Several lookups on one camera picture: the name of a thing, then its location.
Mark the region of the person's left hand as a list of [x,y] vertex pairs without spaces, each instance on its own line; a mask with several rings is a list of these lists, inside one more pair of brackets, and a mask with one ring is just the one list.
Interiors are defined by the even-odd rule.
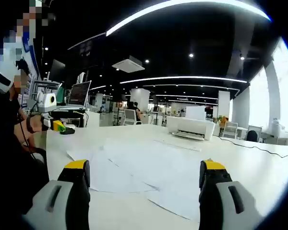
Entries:
[[35,115],[31,117],[30,124],[34,132],[42,132],[48,130],[48,127],[44,125],[44,117],[41,115]]

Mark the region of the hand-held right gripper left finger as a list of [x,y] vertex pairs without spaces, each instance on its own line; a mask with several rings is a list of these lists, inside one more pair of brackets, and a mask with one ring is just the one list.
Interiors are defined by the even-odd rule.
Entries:
[[89,187],[89,161],[68,163],[57,180],[50,180],[33,197],[25,221],[34,230],[88,230]]

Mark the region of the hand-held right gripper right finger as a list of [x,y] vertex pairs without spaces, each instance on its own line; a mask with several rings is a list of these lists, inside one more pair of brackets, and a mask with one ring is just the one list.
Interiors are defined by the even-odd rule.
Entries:
[[219,162],[201,161],[199,188],[199,229],[254,230],[261,223],[255,198]]

